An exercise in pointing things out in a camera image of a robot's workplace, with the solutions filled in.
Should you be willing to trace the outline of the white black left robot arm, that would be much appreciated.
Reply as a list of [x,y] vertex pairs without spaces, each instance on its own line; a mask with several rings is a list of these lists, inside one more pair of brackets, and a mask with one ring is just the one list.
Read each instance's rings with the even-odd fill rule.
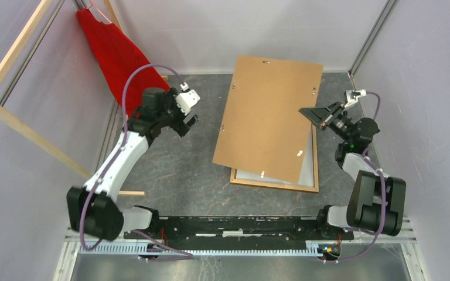
[[185,119],[199,101],[197,92],[188,88],[182,92],[153,88],[143,93],[141,106],[128,118],[105,162],[81,187],[73,186],[67,192],[73,231],[107,241],[133,229],[149,239],[160,233],[157,210],[143,206],[122,210],[116,204],[117,197],[130,171],[163,128],[171,128],[180,137],[190,131],[198,117]]

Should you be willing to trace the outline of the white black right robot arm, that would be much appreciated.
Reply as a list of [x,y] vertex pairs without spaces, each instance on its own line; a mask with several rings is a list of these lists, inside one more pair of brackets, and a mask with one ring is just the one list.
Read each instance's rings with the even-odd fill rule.
[[401,231],[406,182],[376,167],[366,155],[377,122],[368,117],[352,121],[342,103],[323,108],[300,108],[299,112],[321,130],[330,129],[342,139],[334,159],[354,181],[346,206],[326,205],[317,215],[316,234],[333,237],[340,229],[358,229],[373,235],[396,236]]

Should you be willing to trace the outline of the brown backing board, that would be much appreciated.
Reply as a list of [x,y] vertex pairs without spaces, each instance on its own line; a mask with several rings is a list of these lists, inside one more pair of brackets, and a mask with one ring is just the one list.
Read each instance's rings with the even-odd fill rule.
[[294,183],[316,105],[323,65],[238,56],[213,163]]

